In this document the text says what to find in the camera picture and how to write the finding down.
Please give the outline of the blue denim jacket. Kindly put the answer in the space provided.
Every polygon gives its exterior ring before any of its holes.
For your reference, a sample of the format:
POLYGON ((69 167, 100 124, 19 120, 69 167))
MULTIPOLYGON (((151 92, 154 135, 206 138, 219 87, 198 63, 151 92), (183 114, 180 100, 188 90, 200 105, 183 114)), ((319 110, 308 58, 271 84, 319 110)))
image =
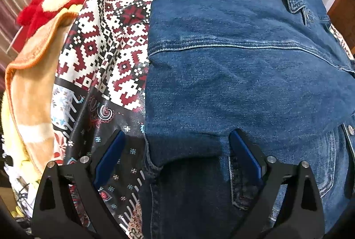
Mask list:
POLYGON ((154 0, 145 238, 229 238, 258 194, 233 131, 308 162, 330 231, 354 194, 354 61, 321 0, 154 0))

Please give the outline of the patchwork patterned bedspread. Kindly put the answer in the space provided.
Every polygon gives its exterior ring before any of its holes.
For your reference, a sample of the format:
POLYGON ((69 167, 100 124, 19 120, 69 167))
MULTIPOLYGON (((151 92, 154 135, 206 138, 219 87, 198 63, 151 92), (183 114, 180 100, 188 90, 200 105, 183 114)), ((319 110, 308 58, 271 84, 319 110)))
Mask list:
POLYGON ((87 0, 58 60, 51 119, 66 139, 64 162, 92 155, 115 129, 125 149, 99 193, 131 238, 143 236, 148 38, 154 0, 87 0))

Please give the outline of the red orange plush blanket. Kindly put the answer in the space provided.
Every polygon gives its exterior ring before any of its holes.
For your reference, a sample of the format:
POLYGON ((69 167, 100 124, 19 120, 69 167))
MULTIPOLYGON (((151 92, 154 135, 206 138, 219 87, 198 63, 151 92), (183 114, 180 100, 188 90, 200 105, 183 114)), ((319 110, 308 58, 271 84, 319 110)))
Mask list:
POLYGON ((28 27, 26 42, 5 70, 1 107, 5 165, 19 214, 32 215, 46 164, 63 162, 66 139, 53 127, 52 91, 59 53, 85 0, 31 0, 17 23, 28 27))

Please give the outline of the brown wooden door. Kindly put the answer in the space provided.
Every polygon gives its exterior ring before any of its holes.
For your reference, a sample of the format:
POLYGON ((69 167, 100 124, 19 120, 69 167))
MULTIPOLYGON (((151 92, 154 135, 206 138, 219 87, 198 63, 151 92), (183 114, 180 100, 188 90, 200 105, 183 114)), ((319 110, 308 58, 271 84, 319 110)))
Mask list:
POLYGON ((328 15, 354 55, 354 0, 335 0, 328 15))

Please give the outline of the striped maroon curtain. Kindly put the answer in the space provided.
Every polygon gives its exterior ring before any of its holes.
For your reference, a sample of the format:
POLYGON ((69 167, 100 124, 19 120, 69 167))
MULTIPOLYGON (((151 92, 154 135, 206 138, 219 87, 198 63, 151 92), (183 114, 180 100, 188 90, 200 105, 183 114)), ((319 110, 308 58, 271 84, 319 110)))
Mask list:
POLYGON ((1 92, 5 90, 5 69, 17 55, 12 41, 20 30, 16 19, 31 0, 1 0, 1 92))

